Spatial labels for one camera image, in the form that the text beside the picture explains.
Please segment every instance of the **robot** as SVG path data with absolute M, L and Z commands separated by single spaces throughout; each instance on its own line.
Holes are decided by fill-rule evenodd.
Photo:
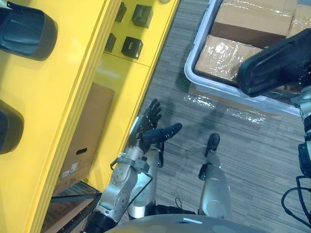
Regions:
M 297 187 L 286 192 L 282 206 L 286 213 L 310 227 L 311 218 L 302 200 L 299 179 L 311 176 L 311 29 L 281 41 L 245 61 L 238 73 L 241 91 L 250 97 L 259 96 L 278 86 L 299 83 L 300 95 L 291 99 L 299 108 L 305 129 L 305 143 L 298 146 L 303 176 L 296 178 Z M 229 187 L 216 155 L 220 136 L 212 134 L 207 143 L 205 163 L 199 179 L 205 182 L 198 213 L 172 206 L 156 205 L 156 171 L 163 166 L 164 141 L 182 128 L 177 123 L 157 129 L 161 118 L 160 103 L 153 100 L 138 118 L 130 133 L 124 153 L 111 164 L 115 166 L 109 185 L 84 229 L 85 233 L 261 233 L 229 221 L 231 203 Z M 309 223 L 293 215 L 284 205 L 286 195 L 298 190 L 302 208 Z M 117 226 L 128 211 L 130 219 Z

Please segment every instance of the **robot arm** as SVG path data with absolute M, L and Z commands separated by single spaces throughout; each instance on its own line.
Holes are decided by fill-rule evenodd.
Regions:
M 240 67 L 238 83 L 250 97 L 276 87 L 298 83 L 303 89 L 292 98 L 305 127 L 305 143 L 299 145 L 301 172 L 311 175 L 311 28 L 269 47 L 246 60 Z
M 86 233 L 102 233 L 118 224 L 134 200 L 130 200 L 130 197 L 137 183 L 138 174 L 144 173 L 148 176 L 150 166 L 144 155 L 150 145 L 168 140 L 182 128 L 182 125 L 177 123 L 165 129 L 156 129 L 157 122 L 161 118 L 159 106 L 157 99 L 149 104 L 145 113 L 138 118 L 125 152 L 110 165 L 112 168 L 116 164 L 110 182 L 84 229 Z

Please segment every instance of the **handle hole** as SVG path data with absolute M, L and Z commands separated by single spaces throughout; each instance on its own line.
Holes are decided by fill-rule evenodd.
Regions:
M 84 148 L 84 149 L 78 150 L 78 151 L 77 151 L 77 153 L 76 153 L 76 155 L 78 155 L 78 154 L 82 154 L 82 153 L 85 153 L 85 152 L 87 152 L 87 148 Z

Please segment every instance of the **metal robot arm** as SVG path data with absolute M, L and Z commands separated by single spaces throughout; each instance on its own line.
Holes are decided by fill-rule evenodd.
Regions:
M 139 174 L 144 173 L 149 177 L 149 182 L 152 181 L 152 176 L 148 175 L 150 166 L 147 157 L 144 156 L 145 153 L 151 144 L 168 140 L 182 128 L 182 125 L 177 123 L 165 129 L 156 129 L 157 122 L 161 118 L 159 106 L 157 99 L 149 104 L 145 113 L 138 118 L 125 152 L 110 165 L 111 169 L 116 166 L 108 186 L 88 220 L 84 229 L 86 233 L 105 232 L 118 224 L 125 210 L 136 197 L 130 199 Z

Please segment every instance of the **label on box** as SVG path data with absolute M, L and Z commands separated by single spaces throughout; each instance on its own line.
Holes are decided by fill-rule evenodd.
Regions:
M 74 163 L 74 164 L 71 165 L 71 168 L 70 168 L 70 172 L 69 172 L 69 173 L 73 173 L 73 172 L 75 172 L 75 171 L 77 170 L 78 163 L 79 163 L 79 162 Z
M 64 178 L 69 175 L 69 170 L 62 173 L 61 178 Z

